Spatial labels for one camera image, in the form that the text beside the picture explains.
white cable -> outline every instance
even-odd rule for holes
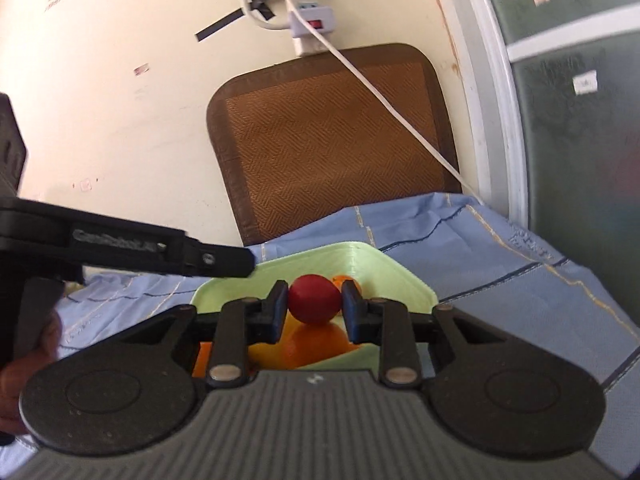
[[[462,184],[463,187],[465,187],[469,193],[471,193],[471,196],[473,196],[476,200],[478,200],[479,203],[484,204],[484,202],[482,201],[482,199],[476,195],[476,192],[473,190],[473,188],[466,183],[465,179],[462,177],[462,175],[460,175],[457,171],[456,168],[454,168],[452,165],[449,164],[449,162],[447,161],[446,158],[444,158],[440,152],[438,150],[436,150],[431,143],[426,140],[423,136],[421,136],[420,133],[418,133],[418,130],[416,130],[413,126],[411,126],[411,124],[409,123],[409,121],[407,121],[404,117],[402,117],[402,115],[400,115],[398,113],[398,111],[396,111],[395,108],[392,107],[391,103],[389,103],[389,101],[387,101],[385,99],[385,97],[378,91],[378,89],[373,86],[369,80],[367,78],[365,78],[360,71],[354,67],[347,58],[345,58],[340,51],[338,51],[331,43],[329,43],[329,41],[327,40],[327,38],[325,38],[322,34],[320,34],[317,30],[315,30],[311,25],[309,25],[309,23],[300,15],[300,12],[298,11],[298,6],[295,4],[295,2],[293,0],[286,0],[287,3],[289,4],[289,7],[291,8],[291,12],[293,12],[293,15],[296,17],[297,20],[300,21],[300,23],[302,23],[304,25],[304,27],[306,28],[306,30],[308,30],[311,34],[314,35],[314,37],[320,41],[322,44],[324,44],[325,47],[327,47],[327,49],[329,50],[329,52],[331,52],[335,57],[337,57],[337,59],[345,66],[347,67],[347,69],[354,75],[356,76],[360,82],[367,87],[367,89],[369,89],[369,91],[375,95],[375,97],[378,99],[378,101],[380,101],[382,103],[382,105],[386,108],[386,110],[388,110],[388,112],[393,115],[393,117],[396,118],[396,120],[399,121],[400,124],[402,124],[402,126],[404,126],[407,130],[409,130],[409,132],[418,140],[418,142],[421,143],[421,145],[423,145],[425,147],[425,149],[427,149],[427,151],[429,153],[431,153],[431,155],[434,156],[434,158],[441,164],[443,165],[443,167],[449,171],[450,174],[452,174],[456,180]]]
[[[242,5],[242,12],[244,15],[250,18],[258,27],[266,28],[267,30],[286,30],[289,28],[289,23],[270,23],[261,20],[252,13],[251,0],[240,0]]]

hand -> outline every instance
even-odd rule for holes
[[[40,335],[39,346],[0,370],[0,431],[14,435],[27,433],[18,410],[20,392],[34,373],[58,358],[61,336],[60,316],[53,311],[51,321]]]

light blue fabric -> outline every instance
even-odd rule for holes
[[[461,195],[430,194],[347,208],[252,248],[267,261],[326,244],[371,243],[424,280],[440,300],[588,370],[606,390],[591,447],[621,476],[640,462],[640,330],[598,280],[535,235]],[[206,280],[100,274],[62,300],[65,356],[149,315],[188,303]],[[0,450],[4,477],[32,453]]]

brown woven cushion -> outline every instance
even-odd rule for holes
[[[440,85],[420,51],[387,44],[344,55],[457,167]],[[346,206],[460,191],[330,54],[233,78],[211,99],[207,126],[245,245]]]

orange fruit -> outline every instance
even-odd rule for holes
[[[354,280],[351,276],[347,276],[346,274],[338,274],[338,276],[334,276],[331,278],[331,282],[338,288],[338,290],[342,291],[342,284],[347,281],[347,280],[351,280],[353,283],[355,283],[356,288],[358,289],[358,292],[360,293],[360,295],[362,295],[362,287],[360,286],[360,284]]]
[[[287,340],[291,333],[302,323],[300,323],[295,317],[287,312],[287,317],[284,320],[284,327],[282,328],[282,335],[280,341],[275,345],[268,343],[256,343],[249,346],[249,361],[256,365],[258,368],[265,370],[284,370],[286,369],[282,360],[282,346],[284,341]]]
[[[344,331],[334,323],[301,324],[282,343],[282,362],[288,370],[324,361],[355,350]]]
[[[198,351],[198,357],[196,358],[193,372],[191,372],[191,377],[204,379],[207,374],[207,364],[209,364],[209,355],[211,354],[212,348],[213,344],[210,342],[200,343],[200,350]]]

